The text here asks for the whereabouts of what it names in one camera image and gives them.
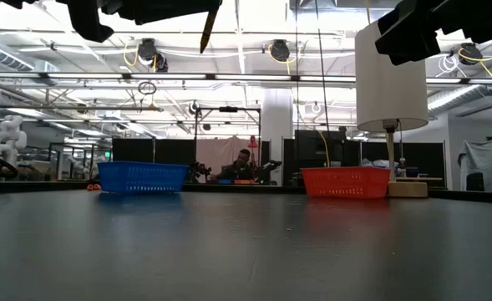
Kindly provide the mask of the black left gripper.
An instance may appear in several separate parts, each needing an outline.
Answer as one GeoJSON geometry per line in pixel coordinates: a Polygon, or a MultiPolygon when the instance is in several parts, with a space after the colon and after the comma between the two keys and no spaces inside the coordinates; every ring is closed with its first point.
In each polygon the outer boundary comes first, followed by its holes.
{"type": "Polygon", "coordinates": [[[102,43],[114,30],[99,21],[99,10],[143,25],[169,18],[218,10],[221,0],[126,0],[117,10],[117,0],[68,0],[74,30],[84,39],[102,43]]]}

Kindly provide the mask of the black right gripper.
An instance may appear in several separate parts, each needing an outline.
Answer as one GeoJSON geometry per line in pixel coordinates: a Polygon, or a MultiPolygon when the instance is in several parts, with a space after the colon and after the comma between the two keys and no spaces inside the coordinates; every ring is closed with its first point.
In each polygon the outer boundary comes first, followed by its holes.
{"type": "Polygon", "coordinates": [[[403,0],[378,20],[375,46],[393,65],[418,62],[440,53],[434,9],[442,0],[403,0]]]}

